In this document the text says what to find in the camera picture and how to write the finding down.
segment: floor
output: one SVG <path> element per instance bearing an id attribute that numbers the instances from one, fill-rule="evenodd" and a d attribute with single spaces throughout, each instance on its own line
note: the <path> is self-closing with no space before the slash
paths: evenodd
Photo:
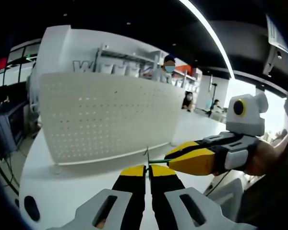
<path id="1" fill-rule="evenodd" d="M 8 159 L 8 163 L 12 167 L 12 173 L 13 173 L 17 183 L 20 183 L 20 178 L 21 178 L 21 173 L 22 173 L 22 169 L 24 166 L 24 162 L 25 162 L 26 156 L 30 150 L 30 147 L 31 147 L 33 141 L 34 141 L 34 139 L 32 139 L 31 137 L 25 138 L 20 145 L 20 151 L 13 152 L 11 159 Z M 11 175 L 11 172 L 10 172 L 9 167 L 7 165 L 7 162 L 0 161 L 0 166 L 1 166 L 2 170 L 4 171 L 4 173 L 6 174 L 7 178 L 10 180 L 12 178 L 12 175 Z M 259 178 L 253 178 L 249 175 L 245 175 L 243 172 L 231 171 L 228 175 L 226 175 L 226 177 L 221 181 L 221 183 L 218 184 L 224 175 L 225 174 L 216 176 L 214 178 L 214 180 L 212 181 L 211 186 L 206 190 L 205 194 L 209 193 L 212 189 L 214 191 L 217 191 L 219 188 L 228 184 L 229 182 L 231 182 L 232 180 L 234 180 L 236 178 L 240 178 L 244 190 L 246 190 L 249 186 L 251 186 L 254 182 L 256 182 L 259 179 Z M 9 200 L 11 201 L 12 204 L 15 204 L 15 199 L 17 199 L 18 196 L 7 185 L 7 183 L 4 181 L 4 179 L 1 176 L 0 176 L 0 180 L 2 182 L 2 185 L 4 187 L 4 191 L 7 195 L 7 197 L 9 198 Z M 19 190 L 17 183 L 14 180 L 12 181 L 12 184 L 14 185 L 14 187 L 17 190 Z"/>

